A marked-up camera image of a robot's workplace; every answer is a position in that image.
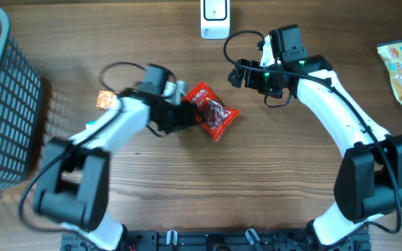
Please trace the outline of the red candy bag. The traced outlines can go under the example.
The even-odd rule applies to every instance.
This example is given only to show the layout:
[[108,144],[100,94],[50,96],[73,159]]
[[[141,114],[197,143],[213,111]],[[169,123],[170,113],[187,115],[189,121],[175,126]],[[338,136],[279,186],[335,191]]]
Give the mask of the red candy bag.
[[223,104],[213,89],[205,82],[198,82],[183,98],[183,101],[195,103],[201,115],[197,122],[218,141],[225,129],[241,114],[241,111]]

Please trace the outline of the small orange snack box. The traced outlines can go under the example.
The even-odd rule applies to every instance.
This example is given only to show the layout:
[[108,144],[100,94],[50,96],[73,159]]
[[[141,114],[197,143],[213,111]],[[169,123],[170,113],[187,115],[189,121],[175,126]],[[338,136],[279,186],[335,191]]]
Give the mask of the small orange snack box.
[[99,91],[96,107],[100,110],[109,110],[117,106],[117,95],[111,91]]

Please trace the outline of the small teal white box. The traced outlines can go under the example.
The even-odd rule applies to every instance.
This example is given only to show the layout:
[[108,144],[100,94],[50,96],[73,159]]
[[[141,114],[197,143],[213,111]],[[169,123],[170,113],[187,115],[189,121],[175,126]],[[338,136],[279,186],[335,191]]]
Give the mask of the small teal white box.
[[85,123],[86,129],[89,129],[90,127],[94,126],[96,124],[96,121],[90,121]]

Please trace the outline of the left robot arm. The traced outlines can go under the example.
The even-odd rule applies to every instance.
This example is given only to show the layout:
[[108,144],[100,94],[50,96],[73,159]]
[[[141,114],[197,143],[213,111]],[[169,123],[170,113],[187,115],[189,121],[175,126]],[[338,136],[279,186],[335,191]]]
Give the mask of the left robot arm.
[[150,64],[142,80],[117,93],[115,106],[90,128],[69,139],[51,139],[34,179],[33,211],[99,250],[135,250],[126,226],[107,213],[110,161],[150,123],[158,137],[195,125],[199,111],[184,99],[187,93],[185,81]]

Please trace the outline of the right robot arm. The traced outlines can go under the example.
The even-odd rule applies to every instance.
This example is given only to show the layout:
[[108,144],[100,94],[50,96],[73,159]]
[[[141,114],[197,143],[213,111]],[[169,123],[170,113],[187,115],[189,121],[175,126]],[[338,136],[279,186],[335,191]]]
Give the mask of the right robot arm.
[[393,136],[373,121],[338,80],[320,54],[310,56],[295,24],[274,29],[257,44],[259,61],[233,62],[228,81],[266,98],[284,91],[319,119],[337,145],[342,162],[334,184],[334,203],[303,229],[303,250],[333,250],[382,216],[394,213],[402,226],[402,135]]

